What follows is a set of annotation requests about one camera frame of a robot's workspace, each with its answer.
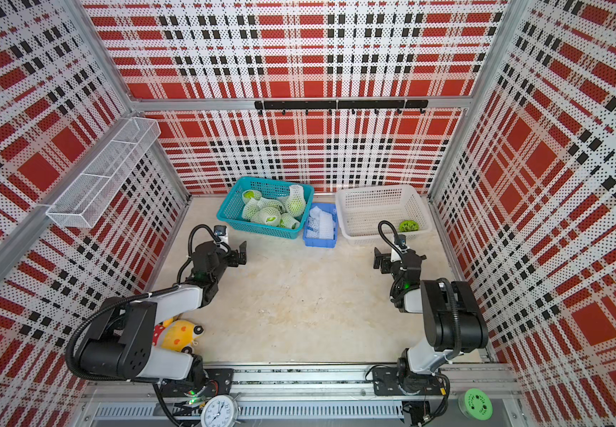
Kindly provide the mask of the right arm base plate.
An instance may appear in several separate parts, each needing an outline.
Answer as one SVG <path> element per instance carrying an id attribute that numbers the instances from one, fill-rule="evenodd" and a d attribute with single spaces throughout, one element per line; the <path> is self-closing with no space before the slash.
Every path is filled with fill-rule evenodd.
<path id="1" fill-rule="evenodd" d="M 383 365 L 373 366 L 368 375 L 371 375 L 375 395 L 380 397 L 444 396 L 448 392 L 445 380 L 439 375 L 413 374 Z"/>

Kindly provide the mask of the green tape spool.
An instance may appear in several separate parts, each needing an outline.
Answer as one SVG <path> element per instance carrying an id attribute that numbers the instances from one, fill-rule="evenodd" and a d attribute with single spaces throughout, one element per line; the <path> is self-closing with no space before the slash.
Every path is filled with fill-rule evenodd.
<path id="1" fill-rule="evenodd" d="M 493 405 L 488 395 L 477 388 L 464 391 L 458 399 L 464 417 L 475 421 L 488 421 L 493 416 Z"/>

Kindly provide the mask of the white plastic basket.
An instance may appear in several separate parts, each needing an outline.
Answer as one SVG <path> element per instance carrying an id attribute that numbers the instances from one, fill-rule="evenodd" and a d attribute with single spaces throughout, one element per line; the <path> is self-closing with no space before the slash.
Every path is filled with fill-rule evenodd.
<path id="1" fill-rule="evenodd" d="M 397 230 L 403 222 L 416 222 L 417 231 L 404 232 L 409 240 L 434 227 L 427 202 L 407 184 L 339 190 L 335 205 L 340 231 L 352 246 L 381 243 L 377 225 L 382 220 Z"/>

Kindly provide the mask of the sleeved custard apple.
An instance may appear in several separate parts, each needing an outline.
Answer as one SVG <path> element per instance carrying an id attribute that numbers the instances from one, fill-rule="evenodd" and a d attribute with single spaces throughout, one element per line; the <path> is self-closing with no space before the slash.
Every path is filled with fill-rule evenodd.
<path id="1" fill-rule="evenodd" d="M 261 199 L 259 201 L 259 206 L 261 207 L 274 207 L 278 210 L 280 210 L 281 212 L 284 210 L 285 206 L 283 205 L 283 203 L 277 199 Z"/>
<path id="2" fill-rule="evenodd" d="M 250 203 L 252 200 L 259 201 L 262 198 L 262 193 L 259 190 L 245 190 L 242 192 L 242 201 L 244 204 Z"/>
<path id="3" fill-rule="evenodd" d="M 281 215 L 280 227 L 282 229 L 295 231 L 300 228 L 301 222 L 294 218 L 290 213 L 284 213 Z"/>

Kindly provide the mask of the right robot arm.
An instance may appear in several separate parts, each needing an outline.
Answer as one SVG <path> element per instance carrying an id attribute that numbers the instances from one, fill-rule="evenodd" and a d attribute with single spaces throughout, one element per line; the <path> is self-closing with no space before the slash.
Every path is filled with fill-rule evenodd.
<path id="1" fill-rule="evenodd" d="M 425 259 L 412 249 L 391 254 L 374 250 L 373 268 L 393 279 L 390 302 L 400 312 L 422 315 L 425 333 L 402 352 L 395 368 L 373 371 L 379 396 L 440 395 L 448 391 L 439 374 L 441 366 L 488 344 L 488 327 L 470 284 L 422 279 Z"/>

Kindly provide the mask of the teal plastic basket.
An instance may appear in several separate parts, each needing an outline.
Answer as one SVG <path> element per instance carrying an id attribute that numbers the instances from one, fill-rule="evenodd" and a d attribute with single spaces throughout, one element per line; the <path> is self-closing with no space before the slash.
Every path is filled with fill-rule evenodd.
<path id="1" fill-rule="evenodd" d="M 313 196 L 314 188 L 307 184 L 242 177 L 216 218 L 236 231 L 295 239 L 307 222 Z"/>

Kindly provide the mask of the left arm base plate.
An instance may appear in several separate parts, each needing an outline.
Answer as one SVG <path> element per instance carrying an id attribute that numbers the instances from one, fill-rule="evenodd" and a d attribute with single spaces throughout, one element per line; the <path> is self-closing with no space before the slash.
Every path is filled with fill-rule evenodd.
<path id="1" fill-rule="evenodd" d="M 226 395 L 233 385 L 232 368 L 208 368 L 185 380 L 164 380 L 160 392 L 164 398 L 204 400 Z"/>

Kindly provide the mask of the round pressure gauge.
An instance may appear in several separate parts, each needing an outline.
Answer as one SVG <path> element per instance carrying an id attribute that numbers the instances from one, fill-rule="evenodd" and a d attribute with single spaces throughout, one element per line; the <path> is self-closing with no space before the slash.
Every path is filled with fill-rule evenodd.
<path id="1" fill-rule="evenodd" d="M 202 427 L 233 427 L 239 417 L 239 406 L 229 395 L 215 396 L 206 406 L 200 416 Z"/>

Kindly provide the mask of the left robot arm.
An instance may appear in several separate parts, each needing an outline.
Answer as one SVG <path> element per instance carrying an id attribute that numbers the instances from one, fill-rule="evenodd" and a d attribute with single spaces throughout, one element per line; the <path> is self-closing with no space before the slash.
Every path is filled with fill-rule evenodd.
<path id="1" fill-rule="evenodd" d="M 64 354 L 69 371 L 91 382 L 175 384 L 194 392 L 206 389 L 211 380 L 201 356 L 155 346 L 154 329 L 165 320 L 208 306 L 224 272 L 246 263 L 246 242 L 232 249 L 211 240 L 198 245 L 183 265 L 192 266 L 183 283 L 106 299 L 69 338 Z"/>

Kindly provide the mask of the yellow plush toy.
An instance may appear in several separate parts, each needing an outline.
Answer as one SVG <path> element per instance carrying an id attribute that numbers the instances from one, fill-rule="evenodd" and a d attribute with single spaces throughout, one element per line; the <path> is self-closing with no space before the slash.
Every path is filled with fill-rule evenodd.
<path id="1" fill-rule="evenodd" d="M 194 354 L 198 345 L 197 339 L 205 333 L 202 325 L 194 324 L 189 320 L 166 320 L 156 325 L 152 338 L 152 345 L 158 348 Z"/>

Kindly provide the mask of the blue plastic tray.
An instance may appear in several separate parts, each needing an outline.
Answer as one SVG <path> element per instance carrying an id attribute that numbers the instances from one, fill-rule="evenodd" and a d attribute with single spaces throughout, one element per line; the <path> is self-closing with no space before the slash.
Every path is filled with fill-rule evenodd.
<path id="1" fill-rule="evenodd" d="M 307 247 L 336 247 L 338 241 L 338 212 L 334 204 L 313 203 L 308 211 L 303 240 Z"/>

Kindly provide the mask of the black hook rail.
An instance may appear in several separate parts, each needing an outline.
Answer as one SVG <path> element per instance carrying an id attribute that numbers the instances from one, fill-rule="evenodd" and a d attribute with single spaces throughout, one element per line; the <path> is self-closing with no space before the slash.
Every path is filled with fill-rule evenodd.
<path id="1" fill-rule="evenodd" d="M 425 110 L 429 100 L 255 101 L 258 111 L 277 110 Z"/>

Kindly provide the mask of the stack of white foam nets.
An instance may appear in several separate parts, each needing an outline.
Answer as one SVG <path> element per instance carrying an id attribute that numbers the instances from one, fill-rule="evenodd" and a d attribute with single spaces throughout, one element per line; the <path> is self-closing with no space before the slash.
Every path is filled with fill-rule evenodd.
<path id="1" fill-rule="evenodd" d="M 335 238 L 334 227 L 332 214 L 315 206 L 309 212 L 306 238 L 333 240 Z"/>

